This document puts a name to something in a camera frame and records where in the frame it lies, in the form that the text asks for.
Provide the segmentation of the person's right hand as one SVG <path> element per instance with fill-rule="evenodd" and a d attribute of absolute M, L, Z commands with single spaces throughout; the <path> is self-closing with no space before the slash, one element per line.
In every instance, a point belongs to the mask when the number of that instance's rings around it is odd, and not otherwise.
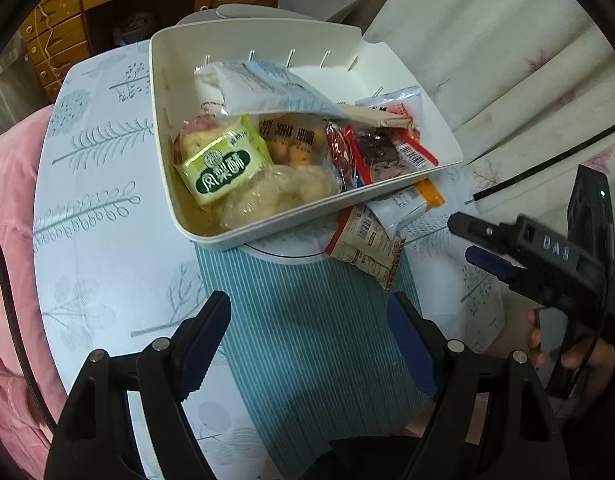
<path fill-rule="evenodd" d="M 543 334 L 539 328 L 538 313 L 537 309 L 527 312 L 527 321 L 531 325 L 527 345 L 532 364 L 537 370 L 546 361 L 546 354 L 539 348 Z M 602 339 L 595 344 L 592 339 L 588 339 L 565 352 L 561 357 L 561 364 L 568 370 L 579 370 L 583 367 L 587 374 L 584 397 L 586 402 L 591 402 L 609 385 L 615 365 L 615 348 Z"/>

